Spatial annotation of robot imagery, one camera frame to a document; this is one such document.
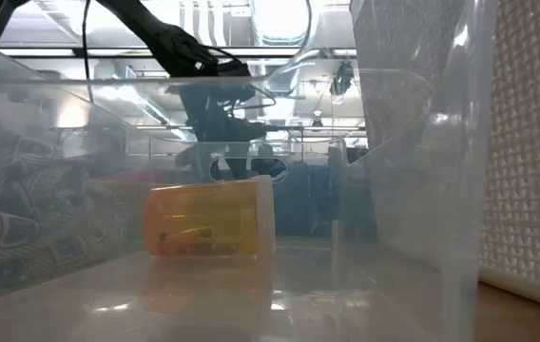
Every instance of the ceiling light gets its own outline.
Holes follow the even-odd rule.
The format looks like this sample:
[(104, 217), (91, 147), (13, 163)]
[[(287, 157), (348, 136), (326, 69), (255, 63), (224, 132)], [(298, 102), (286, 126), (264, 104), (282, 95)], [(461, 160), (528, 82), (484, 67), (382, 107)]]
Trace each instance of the ceiling light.
[(279, 303), (272, 303), (272, 306), (270, 307), (270, 310), (273, 311), (284, 311), (285, 307), (282, 304)]
[(295, 42), (308, 29), (308, 8), (304, 1), (253, 0), (251, 10), (253, 25), (261, 37)]
[(327, 142), (331, 140), (331, 137), (304, 137), (304, 138), (296, 138), (296, 142), (300, 143), (320, 143), (320, 142)]
[(335, 130), (335, 131), (364, 131), (365, 127), (347, 127), (347, 126), (313, 126), (304, 127), (304, 130), (314, 130), (314, 131), (325, 131), (325, 130)]
[(469, 27), (464, 26), (460, 32), (456, 34), (456, 36), (453, 38), (453, 46), (454, 47), (464, 47), (467, 45), (467, 41), (469, 40)]
[(269, 141), (284, 142), (289, 138), (289, 132), (287, 131), (268, 132), (266, 133), (266, 138)]
[(262, 102), (267, 106), (263, 109), (263, 114), (268, 120), (284, 120), (289, 119), (293, 115), (293, 110), (296, 107), (296, 102), (292, 99), (276, 99), (276, 103), (270, 99), (264, 99)]
[(135, 105), (139, 105), (142, 102), (141, 96), (137, 90), (131, 85), (122, 85), (118, 88), (118, 97), (121, 100), (129, 101)]
[(118, 90), (113, 86), (103, 86), (99, 90), (96, 90), (95, 93), (109, 101), (114, 101), (118, 98)]
[(357, 57), (357, 51), (353, 48), (336, 48), (333, 53), (334, 56)]
[(114, 307), (114, 310), (115, 310), (115, 311), (124, 311), (124, 310), (126, 310), (126, 309), (128, 309), (128, 304), (116, 305), (116, 306)]
[(437, 113), (434, 115), (433, 124), (443, 124), (450, 119), (450, 116), (443, 113)]
[(88, 124), (88, 106), (81, 101), (67, 100), (59, 108), (57, 127), (74, 128)]
[(70, 48), (0, 48), (0, 52), (10, 57), (73, 57)]

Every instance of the table surface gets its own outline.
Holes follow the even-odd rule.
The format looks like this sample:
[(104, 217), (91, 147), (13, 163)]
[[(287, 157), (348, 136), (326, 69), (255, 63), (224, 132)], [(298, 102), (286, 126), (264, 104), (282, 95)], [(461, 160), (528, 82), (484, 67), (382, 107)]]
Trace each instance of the table surface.
[(479, 284), (477, 342), (539, 342), (540, 303)]

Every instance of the transparent plastic container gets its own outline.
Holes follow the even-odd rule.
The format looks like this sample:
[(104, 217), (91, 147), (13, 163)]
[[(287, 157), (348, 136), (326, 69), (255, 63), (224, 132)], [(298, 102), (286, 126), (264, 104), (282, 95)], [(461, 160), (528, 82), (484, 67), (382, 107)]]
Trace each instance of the transparent plastic container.
[[(353, 2), (373, 149), (350, 164), (342, 140), (282, 143), (270, 257), (151, 256), (144, 242), (150, 189), (215, 183), (215, 160), (267, 159), (257, 142), (157, 139), (118, 118), (129, 110), (120, 100), (91, 104), (87, 84), (46, 80), (0, 54), (0, 339), (472, 340), (495, 4), (398, 10), (404, 3)], [(453, 11), (443, 11), (447, 3)], [(416, 9), (428, 14), (418, 24), (445, 39), (418, 35), (419, 53), (444, 63), (423, 55), (432, 65), (424, 73), (415, 58), (367, 60), (387, 43), (373, 39), (378, 30), (411, 48), (411, 27), (366, 24), (391, 6), (395, 23)], [(452, 25), (437, 22), (448, 14)], [(299, 67), (307, 48), (269, 78)], [(170, 97), (180, 87), (266, 82), (91, 89)], [(183, 167), (186, 150), (194, 157)], [(268, 232), (259, 238), (273, 239)]]

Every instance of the ceiling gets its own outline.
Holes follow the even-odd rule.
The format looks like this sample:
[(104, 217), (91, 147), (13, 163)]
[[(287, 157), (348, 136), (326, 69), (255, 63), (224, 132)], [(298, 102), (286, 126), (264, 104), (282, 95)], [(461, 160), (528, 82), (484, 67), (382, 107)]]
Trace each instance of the ceiling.
[[(299, 48), (307, 28), (307, 9), (303, 0), (273, 0), (274, 6), (261, 0), (175, 0), (144, 1), (148, 8), (161, 20), (179, 25), (195, 35), (201, 42), (221, 47), (250, 47), (247, 58), (253, 75), (269, 76), (278, 66), (288, 63), (288, 59), (275, 58), (272, 53), (276, 47)], [(284, 18), (281, 5), (289, 4), (292, 17)], [(312, 48), (340, 48), (352, 51), (351, 63), (357, 69), (355, 40), (352, 19), (346, 0), (313, 0)], [(37, 0), (30, 1), (19, 8), (8, 24), (1, 40), (2, 52), (13, 55), (22, 64), (34, 70), (55, 70), (63, 78), (85, 79), (84, 65), (79, 58), (65, 58), (56, 55), (57, 48), (79, 48), (82, 45), (81, 14), (83, 2), (78, 0)], [(122, 48), (137, 50), (145, 48), (132, 32), (119, 22), (110, 12), (98, 4), (93, 4), (88, 19), (92, 25), (87, 33), (90, 48), (112, 49), (109, 56), (91, 59), (91, 69), (95, 78), (137, 79), (166, 78), (168, 75), (153, 58), (130, 57), (121, 53)], [(284, 22), (294, 23), (286, 28)], [(310, 126), (315, 119), (321, 120), (328, 129), (323, 132), (307, 132), (311, 139), (341, 137), (360, 137), (363, 142), (365, 132), (330, 127), (364, 126), (362, 101), (357, 73), (352, 86), (343, 96), (332, 96), (329, 85), (333, 80), (342, 57), (311, 59), (304, 66), (280, 78), (271, 77), (263, 86), (277, 92), (277, 104), (267, 109), (245, 110), (241, 115), (250, 121), (260, 121), (282, 125)], [(165, 86), (150, 87), (135, 85), (139, 99), (144, 99), (157, 111), (170, 120), (171, 124), (184, 125), (186, 116), (177, 96), (165, 92)], [(135, 125), (158, 125), (158, 122), (140, 109), (140, 104), (124, 101), (119, 96), (124, 87), (95, 87), (96, 98), (105, 100), (107, 109), (123, 120)], [(165, 138), (177, 138), (171, 131)], [(286, 139), (286, 133), (274, 134), (271, 139)]]

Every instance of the robotic arm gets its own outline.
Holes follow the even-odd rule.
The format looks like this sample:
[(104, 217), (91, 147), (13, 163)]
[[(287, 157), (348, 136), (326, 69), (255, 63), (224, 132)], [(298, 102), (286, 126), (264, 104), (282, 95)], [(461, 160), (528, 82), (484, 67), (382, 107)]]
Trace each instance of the robotic arm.
[[(220, 63), (210, 53), (212, 47), (201, 45), (196, 38), (180, 27), (160, 21), (140, 0), (97, 0), (133, 31), (149, 48), (154, 58), (172, 77), (233, 77), (251, 76), (247, 65), (236, 58)], [(225, 104), (245, 102), (255, 95), (249, 85), (230, 87), (185, 85), (179, 89), (188, 124), (193, 127), (199, 142), (248, 143), (265, 136), (270, 126), (249, 123), (229, 116)], [(210, 165), (209, 156), (200, 163)], [(246, 178), (246, 161), (230, 160), (228, 166), (235, 179)]]

